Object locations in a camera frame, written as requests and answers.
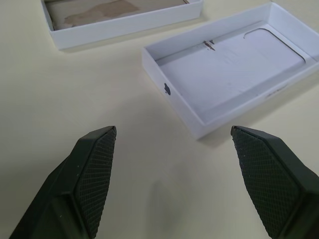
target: open box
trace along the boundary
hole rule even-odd
[[[60,50],[200,16],[203,0],[42,0]]]
[[[195,138],[319,69],[319,34],[275,3],[146,46],[143,66]]]

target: beige table surface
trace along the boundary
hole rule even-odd
[[[140,49],[266,0],[206,0],[202,19],[59,52],[40,0],[0,1],[0,238],[91,130],[116,125],[98,239],[267,239],[233,124],[281,137],[319,174],[319,74],[195,141],[141,66]],[[318,0],[277,0],[319,31]]]

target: white box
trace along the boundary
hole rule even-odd
[[[200,16],[203,6],[203,0],[188,0],[185,5],[54,30],[46,4],[44,0],[41,2],[50,34],[59,50],[194,19]]]
[[[144,69],[196,139],[314,73],[318,61],[319,34],[275,3],[143,49]]]

